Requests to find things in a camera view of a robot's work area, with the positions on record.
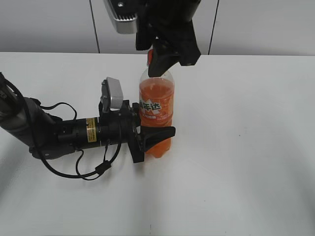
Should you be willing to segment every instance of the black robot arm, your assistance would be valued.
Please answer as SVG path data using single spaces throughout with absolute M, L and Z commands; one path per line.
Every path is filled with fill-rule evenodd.
M 49 165 L 47 159 L 56 159 L 76 150 L 118 144 L 116 156 L 107 163 L 110 165 L 122 143 L 128 143 L 134 163 L 143 162 L 148 149 L 175 135 L 174 127 L 141 126 L 138 133 L 137 127 L 141 124 L 139 104 L 130 106 L 128 100 L 123 100 L 120 83 L 112 78 L 102 83 L 98 117 L 76 119 L 75 115 L 73 120 L 62 120 L 43 111 L 54 107 L 42 107 L 37 99 L 24 98 L 0 73 L 0 126 L 29 146 L 30 153 L 46 166 Z M 102 170 L 96 170 L 94 174 L 102 174 Z
M 118 33 L 136 34 L 136 49 L 153 45 L 149 76 L 159 77 L 179 62 L 195 65 L 201 55 L 192 17 L 201 0 L 104 0 Z

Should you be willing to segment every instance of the orange soda bottle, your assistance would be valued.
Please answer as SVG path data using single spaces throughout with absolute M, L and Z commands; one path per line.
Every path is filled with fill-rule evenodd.
M 148 65 L 152 61 L 153 50 L 148 54 Z M 139 85 L 141 125 L 148 127 L 172 126 L 174 103 L 174 79 L 169 71 L 161 77 L 150 78 L 148 69 L 143 73 Z M 171 139 L 164 140 L 146 153 L 155 158 L 162 157 L 171 147 Z

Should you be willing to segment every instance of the white table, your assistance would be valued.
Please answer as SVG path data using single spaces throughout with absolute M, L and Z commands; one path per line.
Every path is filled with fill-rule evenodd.
M 79 118 L 97 116 L 107 76 L 137 101 L 145 66 L 144 55 L 0 53 L 24 96 L 66 101 Z M 177 135 L 162 159 L 134 165 L 123 145 L 101 179 L 63 179 L 0 130 L 0 235 L 315 235 L 315 58 L 203 56 L 171 72 Z M 82 171 L 103 152 L 86 151 Z M 74 174 L 77 157 L 50 163 Z

